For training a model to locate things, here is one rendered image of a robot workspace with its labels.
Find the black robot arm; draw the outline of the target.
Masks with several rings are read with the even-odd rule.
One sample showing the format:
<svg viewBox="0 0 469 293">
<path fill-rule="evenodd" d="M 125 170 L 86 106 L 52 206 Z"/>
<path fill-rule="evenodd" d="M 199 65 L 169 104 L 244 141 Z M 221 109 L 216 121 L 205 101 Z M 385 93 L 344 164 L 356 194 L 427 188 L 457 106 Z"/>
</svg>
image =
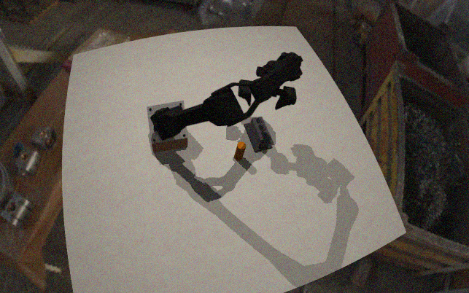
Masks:
<svg viewBox="0 0 469 293">
<path fill-rule="evenodd" d="M 154 131 L 159 133 L 162 140 L 181 133 L 190 125 L 210 121 L 216 126 L 232 126 L 251 117 L 259 103 L 267 101 L 271 94 L 287 81 L 300 79 L 302 75 L 302 57 L 294 52 L 282 52 L 277 60 L 270 60 L 266 65 L 257 67 L 256 76 L 260 77 L 248 83 L 231 82 L 215 90 L 200 105 L 182 109 L 180 105 L 174 108 L 162 108 L 150 117 Z M 264 73 L 265 72 L 265 73 Z M 263 75 L 264 74 L 264 75 Z M 243 113 L 232 87 L 249 87 L 254 101 L 247 113 Z"/>
</svg>

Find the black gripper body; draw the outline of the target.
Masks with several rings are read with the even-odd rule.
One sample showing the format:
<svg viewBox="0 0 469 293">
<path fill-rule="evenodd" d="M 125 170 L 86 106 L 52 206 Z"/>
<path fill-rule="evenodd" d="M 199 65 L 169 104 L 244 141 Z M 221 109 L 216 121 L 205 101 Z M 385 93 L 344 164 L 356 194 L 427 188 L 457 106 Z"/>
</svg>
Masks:
<svg viewBox="0 0 469 293">
<path fill-rule="evenodd" d="M 240 80 L 240 83 L 248 83 L 251 82 L 249 80 Z M 251 91 L 249 87 L 245 86 L 239 86 L 239 97 L 240 98 L 250 98 L 251 97 Z M 280 89 L 280 87 L 275 90 L 271 96 L 272 97 L 277 97 L 278 95 L 283 96 L 283 101 L 287 104 L 294 105 L 296 103 L 296 89 L 294 87 L 287 87 L 284 86 L 283 89 Z"/>
</svg>

